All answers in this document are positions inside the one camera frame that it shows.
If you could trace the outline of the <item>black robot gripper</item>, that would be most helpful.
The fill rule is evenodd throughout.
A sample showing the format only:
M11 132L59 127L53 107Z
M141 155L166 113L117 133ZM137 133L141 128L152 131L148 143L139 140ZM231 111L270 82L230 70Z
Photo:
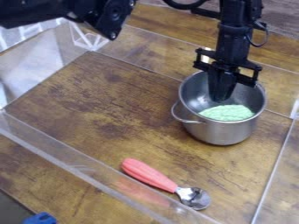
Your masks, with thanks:
M208 73L210 98L226 101L238 83L254 87L262 67L248 60L250 26L219 25L216 50L196 50L194 67Z

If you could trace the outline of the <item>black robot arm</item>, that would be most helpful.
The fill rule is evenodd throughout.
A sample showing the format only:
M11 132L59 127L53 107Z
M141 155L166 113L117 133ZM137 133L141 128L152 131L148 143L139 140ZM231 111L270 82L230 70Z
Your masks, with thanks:
M0 27L12 29L56 18L65 18L92 28L107 39L116 39L137 0L0 0ZM212 59L208 64L194 61L194 67L208 74L210 97L215 102L227 100L238 84L258 85L262 66L248 60L248 51L258 44L252 41L254 30L267 30L260 22L262 0L219 0L219 10L202 6L210 0L179 3L163 2L182 11L191 11L219 20L216 49L198 49L199 56Z

